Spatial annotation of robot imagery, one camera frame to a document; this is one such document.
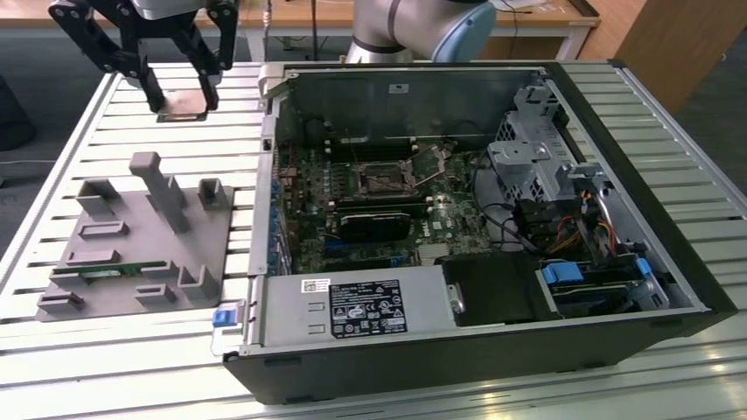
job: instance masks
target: cable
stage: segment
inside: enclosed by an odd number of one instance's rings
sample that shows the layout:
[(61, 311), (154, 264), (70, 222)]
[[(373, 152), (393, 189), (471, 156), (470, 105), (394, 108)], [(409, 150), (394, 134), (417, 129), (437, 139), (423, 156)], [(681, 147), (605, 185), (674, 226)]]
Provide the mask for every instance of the cable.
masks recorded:
[(319, 26), (317, 22), (317, 0), (313, 0), (313, 58), (319, 61)]
[(273, 24), (273, 0), (266, 0), (266, 11), (262, 15), (262, 24), (265, 29), (262, 46), (266, 54), (266, 61), (270, 61), (270, 25)]
[(582, 237), (582, 234), (577, 232), (577, 233), (573, 234), (563, 242), (561, 242), (558, 245), (555, 245), (555, 246), (553, 247), (553, 249), (550, 249), (550, 250), (547, 251), (547, 253), (553, 255), (553, 254), (557, 253), (559, 250), (562, 250), (562, 249), (570, 247), (570, 246), (574, 244), (574, 242), (577, 242), (577, 241), (579, 240), (581, 237)]
[(22, 164), (55, 164), (56, 160), (11, 160), (8, 162), (0, 162), (0, 165), (22, 165)]
[(319, 45), (319, 52), (323, 51), (323, 49), (325, 49), (325, 44), (327, 44), (327, 40), (329, 40), (329, 39), (330, 39), (330, 37), (325, 37), (325, 39), (322, 40), (322, 43), (321, 43), (321, 45)]
[[(483, 158), (486, 158), (487, 156), (489, 156), (489, 151), (486, 150), (485, 153), (483, 153)], [(485, 216), (486, 220), (490, 223), (493, 223), (498, 228), (501, 228), (502, 231), (506, 231), (511, 236), (514, 236), (517, 238), (517, 240), (525, 246), (527, 251), (535, 252), (535, 253), (539, 253), (539, 254), (545, 254), (545, 251), (542, 249), (539, 249), (538, 246), (525, 236), (522, 236), (522, 234), (519, 232), (517, 232), (514, 229), (509, 228), (505, 223), (501, 223), (498, 220), (495, 220), (495, 218), (490, 214), (486, 213), (486, 208), (487, 207), (483, 207), (481, 205), (481, 201), (478, 200), (477, 187), (475, 187), (477, 184), (478, 184), (478, 169), (479, 168), (481, 168), (481, 161), (478, 161), (478, 165), (475, 166), (475, 169), (473, 170), (473, 173), (471, 173), (471, 176), (473, 176), (471, 196), (473, 196), (473, 199), (475, 201), (475, 206), (481, 210), (482, 215)]]
[(514, 6), (506, 0), (501, 0), (501, 1), (503, 2), (503, 4), (509, 6), (511, 10), (498, 9), (498, 11), (502, 11), (505, 13), (511, 13), (511, 16), (514, 17), (514, 39), (511, 40), (511, 48), (509, 49), (509, 59), (511, 60), (514, 58), (514, 47), (517, 46), (517, 38), (519, 37), (519, 20), (517, 19), (517, 15), (531, 15), (533, 12), (517, 11)]
[(558, 237), (557, 237), (557, 241), (561, 241), (561, 229), (563, 229), (563, 225), (566, 224), (567, 221), (570, 221), (574, 218), (574, 216), (566, 216), (562, 220), (561, 223), (558, 223)]
[(607, 231), (607, 237), (609, 237), (609, 239), (610, 239), (610, 252), (611, 252), (611, 254), (615, 256), (615, 254), (617, 254), (617, 252), (618, 252), (618, 251), (617, 251), (617, 248), (618, 248), (618, 247), (615, 247), (615, 243), (617, 243), (617, 240), (615, 240), (615, 229), (614, 229), (613, 225), (610, 225), (609, 223), (605, 223), (605, 222), (601, 221), (601, 220), (598, 221), (598, 224), (599, 224), (599, 226), (602, 226), (602, 227), (605, 228), (605, 230)]

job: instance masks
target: aluminum extrusion table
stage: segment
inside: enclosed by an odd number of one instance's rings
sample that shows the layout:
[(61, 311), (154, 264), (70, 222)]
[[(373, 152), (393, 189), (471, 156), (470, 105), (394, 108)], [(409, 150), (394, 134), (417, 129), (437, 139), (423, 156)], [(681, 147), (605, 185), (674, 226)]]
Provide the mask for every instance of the aluminum extrusion table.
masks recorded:
[[(734, 418), (747, 410), (747, 202), (626, 69), (566, 62), (621, 147), (742, 312), (615, 367), (367, 395), (293, 406), (253, 399), (213, 352), (213, 310), (42, 324), (36, 301), (71, 235), (82, 180), (129, 175), (135, 151), (158, 151), (183, 187), (219, 177), (238, 188), (223, 301), (249, 289), (262, 113), (259, 64), (239, 64), (206, 122), (157, 123), (146, 97), (107, 75), (0, 262), (0, 417), (374, 420), (387, 418)], [(187, 66), (157, 68), (163, 87), (197, 88)], [(590, 160), (594, 153), (579, 139)]]

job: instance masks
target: warning label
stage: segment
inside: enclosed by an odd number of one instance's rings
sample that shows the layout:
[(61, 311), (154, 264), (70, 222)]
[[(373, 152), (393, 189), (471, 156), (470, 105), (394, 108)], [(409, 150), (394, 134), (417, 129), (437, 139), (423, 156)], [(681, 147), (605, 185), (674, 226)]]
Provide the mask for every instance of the warning label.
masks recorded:
[(407, 332), (399, 280), (331, 284), (330, 304), (337, 339)]

